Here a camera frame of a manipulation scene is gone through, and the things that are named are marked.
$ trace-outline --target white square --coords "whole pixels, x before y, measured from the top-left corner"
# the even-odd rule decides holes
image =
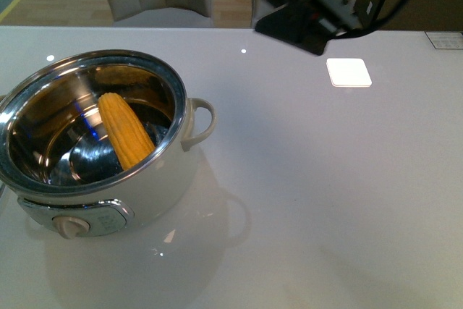
[[[370,87],[367,66],[360,58],[328,58],[326,60],[331,83],[335,87]]]

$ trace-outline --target yellow corn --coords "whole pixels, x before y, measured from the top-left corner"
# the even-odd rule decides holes
[[[155,146],[135,112],[117,93],[98,99],[101,121],[123,170],[132,168],[154,151]]]

